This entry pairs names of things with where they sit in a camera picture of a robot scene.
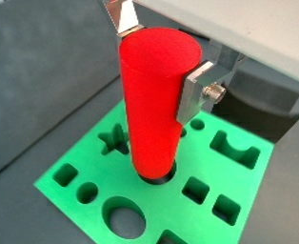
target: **black object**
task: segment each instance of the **black object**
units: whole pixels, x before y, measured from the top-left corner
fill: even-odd
[[[299,113],[290,113],[299,92],[243,71],[222,86],[227,92],[211,113],[275,143],[299,120]]]

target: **hole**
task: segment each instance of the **hole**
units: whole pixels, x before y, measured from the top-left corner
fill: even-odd
[[[201,119],[193,119],[191,121],[190,121],[190,127],[194,129],[194,130],[197,130],[197,131],[199,131],[199,130],[202,130],[203,129],[203,122],[202,122],[202,120]]]
[[[209,192],[209,187],[197,178],[190,177],[185,183],[182,194],[197,204],[203,203],[203,199]]]
[[[139,175],[139,177],[150,185],[162,185],[171,180],[171,178],[174,177],[174,174],[175,174],[175,162],[173,164],[171,170],[161,178],[147,179],[147,178],[143,178],[141,175]]]
[[[106,155],[113,150],[117,150],[121,154],[129,154],[126,145],[127,134],[122,131],[121,124],[115,124],[111,132],[101,133],[97,136],[105,143],[101,154]]]
[[[239,206],[223,195],[218,195],[211,212],[233,226],[239,213]]]
[[[78,171],[69,164],[65,164],[54,173],[53,179],[62,187],[66,187],[77,174]]]
[[[218,131],[209,145],[210,149],[230,158],[238,164],[243,165],[247,169],[253,169],[257,163],[257,157],[259,150],[255,147],[250,147],[245,151],[239,151],[233,148],[226,140],[226,133]]]
[[[186,135],[186,130],[182,128],[179,137],[183,137]]]
[[[146,227],[139,207],[125,197],[107,199],[102,206],[102,218],[110,231],[123,239],[138,238]]]
[[[77,190],[77,200],[82,204],[89,204],[97,196],[97,186],[93,182],[86,182]]]
[[[166,230],[155,244],[186,244],[186,242],[173,232]]]

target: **rectangular hole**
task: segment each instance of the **rectangular hole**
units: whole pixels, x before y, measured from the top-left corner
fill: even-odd
[[[239,206],[223,195],[218,195],[211,212],[219,219],[233,226],[239,213]]]
[[[66,187],[77,174],[78,171],[69,164],[65,164],[53,174],[53,179],[62,187]]]
[[[187,244],[173,232],[163,231],[155,244]]]
[[[259,150],[255,147],[250,147],[247,150],[237,150],[227,142],[226,133],[218,131],[209,144],[210,149],[225,157],[230,158],[238,164],[243,165],[247,169],[253,169],[257,163],[257,157]]]
[[[190,177],[182,188],[182,194],[197,204],[202,204],[209,187],[197,178]]]

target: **square hole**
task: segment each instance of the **square hole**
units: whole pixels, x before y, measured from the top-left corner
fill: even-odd
[[[190,177],[185,183],[182,194],[197,204],[203,203],[203,199],[209,192],[209,187],[194,177]]]
[[[66,187],[77,174],[78,171],[69,164],[65,164],[53,174],[53,179],[62,187]]]
[[[221,218],[229,225],[234,225],[239,213],[239,206],[223,195],[218,195],[213,206],[213,214]]]
[[[163,231],[155,244],[186,244],[186,242],[169,230]]]

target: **screw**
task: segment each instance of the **screw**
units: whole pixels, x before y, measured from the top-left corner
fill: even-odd
[[[207,100],[214,104],[222,100],[225,92],[225,88],[222,88],[215,82],[202,89],[203,97],[206,97]]]

